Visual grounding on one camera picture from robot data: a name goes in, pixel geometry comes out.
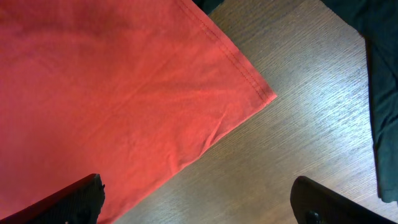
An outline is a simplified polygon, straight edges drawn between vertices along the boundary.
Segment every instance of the brown table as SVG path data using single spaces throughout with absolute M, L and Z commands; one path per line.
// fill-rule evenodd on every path
M 299 175 L 398 222 L 377 197 L 364 39 L 319 0 L 226 0 L 210 17 L 278 98 L 118 223 L 296 223 Z

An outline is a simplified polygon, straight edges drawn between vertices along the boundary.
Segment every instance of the wood grain tabletop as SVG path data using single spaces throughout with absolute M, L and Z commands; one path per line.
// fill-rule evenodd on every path
M 278 98 L 118 223 L 297 223 L 299 175 L 398 222 L 377 197 L 364 39 L 319 0 L 225 0 L 210 17 Z

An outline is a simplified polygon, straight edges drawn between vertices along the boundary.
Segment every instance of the stitched seam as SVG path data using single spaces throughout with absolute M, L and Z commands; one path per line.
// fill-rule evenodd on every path
M 254 80 L 254 82 L 257 84 L 257 87 L 259 87 L 260 89 L 261 89 L 261 91 L 262 91 L 262 93 L 265 95 L 265 97 L 267 98 L 268 97 L 268 94 L 263 90 L 263 88 L 260 86 L 260 84 L 257 82 L 257 80 L 255 79 L 255 78 L 253 78 L 253 76 L 251 75 L 251 72 L 249 72 L 247 69 L 246 69 L 246 67 L 244 66 L 244 65 L 242 65 L 242 63 L 240 63 L 240 61 L 235 57 L 235 55 L 229 50 L 229 48 L 227 47 L 227 46 L 225 46 L 225 44 L 223 43 L 223 41 L 221 41 L 221 39 L 188 7 L 188 6 L 186 6 L 185 5 L 185 3 L 182 1 L 182 0 L 178 0 L 178 1 L 180 1 L 181 3 L 182 3 L 182 5 L 186 8 L 186 9 L 188 9 L 189 10 L 189 12 L 190 12 L 190 14 L 192 14 L 192 15 L 194 15 L 195 17 L 196 17 L 196 19 L 197 20 L 199 20 L 200 22 L 201 22 L 201 24 L 202 25 L 204 25 L 205 27 L 206 27 L 206 29 L 208 30 L 208 31 L 210 31 L 212 34 L 213 34 L 213 36 L 217 39 L 217 40 L 219 40 L 221 43 L 222 43 L 222 45 L 223 45 L 223 47 L 225 47 L 226 49 L 227 49 L 227 51 L 229 52 L 229 54 L 230 55 L 232 55 L 232 57 L 236 60 L 236 62 L 238 63 L 238 64 L 240 64 L 240 66 L 242 66 L 243 67 L 243 69 L 249 74 L 249 76 Z M 207 31 L 204 29 L 204 28 L 202 28 L 202 31 L 210 38 L 210 40 L 212 40 L 211 39 L 211 36 L 207 33 Z M 248 81 L 248 83 L 254 88 L 254 90 L 257 92 L 257 94 L 259 95 L 259 97 L 260 97 L 260 99 L 262 100 L 262 101 L 266 101 L 263 97 L 261 97 L 261 94 L 258 92 L 258 90 L 257 90 L 257 88 L 253 85 L 253 83 L 252 82 L 250 82 L 249 81 L 249 79 L 247 78 L 247 76 L 239 69 L 239 67 L 236 65 L 236 63 L 235 62 L 233 62 L 229 57 L 228 57 L 228 54 L 227 54 L 227 52 L 225 52 L 223 49 L 221 49 L 221 47 L 220 46 L 218 46 L 218 48 L 226 55 L 226 58 L 238 69 L 238 71 L 241 73 L 241 75 L 246 79 L 246 81 Z

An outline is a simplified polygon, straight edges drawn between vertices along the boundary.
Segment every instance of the red fabric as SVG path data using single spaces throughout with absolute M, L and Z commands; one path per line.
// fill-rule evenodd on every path
M 115 221 L 274 98 L 191 0 L 2 0 L 0 218 L 99 173 Z

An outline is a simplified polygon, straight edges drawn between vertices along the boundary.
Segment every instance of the black cloth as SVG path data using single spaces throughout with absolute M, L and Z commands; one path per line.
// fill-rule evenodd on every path
M 193 0 L 193 2 L 206 14 L 210 14 L 224 0 Z
M 379 197 L 398 201 L 398 1 L 322 1 L 366 39 Z

